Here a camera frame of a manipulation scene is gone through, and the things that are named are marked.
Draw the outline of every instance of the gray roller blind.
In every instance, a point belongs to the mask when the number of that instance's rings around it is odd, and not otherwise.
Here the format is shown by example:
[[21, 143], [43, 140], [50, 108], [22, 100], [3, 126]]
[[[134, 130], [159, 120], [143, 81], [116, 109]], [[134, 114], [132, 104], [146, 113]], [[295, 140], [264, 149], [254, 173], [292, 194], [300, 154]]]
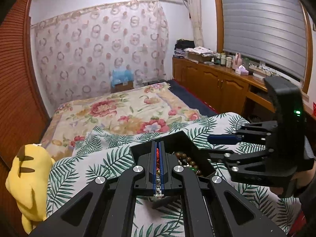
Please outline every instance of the gray roller blind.
[[224, 50], [265, 61], [300, 79], [306, 34], [298, 0], [222, 0]]

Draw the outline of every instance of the silver bolt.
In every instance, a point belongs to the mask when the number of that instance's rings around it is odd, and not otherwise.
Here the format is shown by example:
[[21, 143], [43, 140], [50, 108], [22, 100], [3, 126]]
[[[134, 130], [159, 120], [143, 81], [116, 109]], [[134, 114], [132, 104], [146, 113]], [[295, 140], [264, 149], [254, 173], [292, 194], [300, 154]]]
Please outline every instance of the silver bolt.
[[105, 182], [105, 178], [103, 176], [98, 176], [96, 179], [95, 179], [95, 182], [97, 184], [102, 184]]
[[138, 172], [143, 171], [143, 169], [144, 169], [144, 168], [143, 168], [142, 166], [135, 166], [135, 167], [133, 168], [133, 171], [138, 173]]
[[220, 176], [213, 176], [212, 181], [213, 183], [220, 183], [222, 181], [222, 178]]
[[175, 172], [182, 172], [183, 171], [183, 167], [182, 166], [175, 166], [173, 168], [173, 170], [175, 170]]

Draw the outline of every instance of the stuffed animal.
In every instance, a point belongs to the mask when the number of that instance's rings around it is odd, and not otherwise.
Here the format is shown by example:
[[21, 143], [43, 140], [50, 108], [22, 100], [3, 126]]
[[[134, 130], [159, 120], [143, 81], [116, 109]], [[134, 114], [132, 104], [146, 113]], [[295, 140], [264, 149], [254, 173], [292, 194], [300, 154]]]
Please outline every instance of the stuffed animal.
[[37, 144], [22, 146], [13, 159], [5, 187], [16, 199], [27, 234], [46, 219], [48, 176], [54, 163], [48, 152]]

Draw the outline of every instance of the wooden door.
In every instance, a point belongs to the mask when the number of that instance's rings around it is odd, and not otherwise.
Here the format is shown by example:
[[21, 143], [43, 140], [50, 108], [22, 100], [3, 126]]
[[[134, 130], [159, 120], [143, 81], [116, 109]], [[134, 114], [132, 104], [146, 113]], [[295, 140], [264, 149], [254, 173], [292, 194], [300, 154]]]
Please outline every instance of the wooden door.
[[219, 85], [222, 74], [208, 66], [203, 66], [201, 70], [201, 99], [213, 109], [219, 111], [221, 102], [221, 89]]
[[234, 77], [224, 75], [220, 83], [221, 109], [220, 113], [242, 113], [248, 91], [248, 84]]
[[186, 73], [184, 86], [195, 96], [199, 97], [200, 87], [200, 73], [198, 64], [192, 61], [186, 61]]
[[0, 25], [0, 210], [21, 236], [21, 213], [4, 183], [19, 148], [39, 143], [49, 120], [30, 53], [30, 3], [17, 0]]
[[184, 82], [184, 74], [185, 74], [185, 62], [186, 60], [184, 59], [177, 59], [173, 58], [172, 59], [172, 70], [173, 70], [173, 78], [179, 83], [183, 84]]

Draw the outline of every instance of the beige curtain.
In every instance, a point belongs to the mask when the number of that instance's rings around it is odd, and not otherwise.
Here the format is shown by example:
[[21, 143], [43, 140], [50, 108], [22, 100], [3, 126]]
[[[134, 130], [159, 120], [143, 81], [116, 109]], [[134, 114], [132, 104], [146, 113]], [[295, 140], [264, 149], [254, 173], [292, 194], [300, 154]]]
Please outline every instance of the beige curtain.
[[37, 64], [55, 107], [131, 79], [135, 85], [165, 79], [168, 24], [157, 0], [84, 8], [35, 28]]
[[204, 46], [202, 35], [201, 0], [188, 0], [189, 12], [193, 26], [195, 46]]

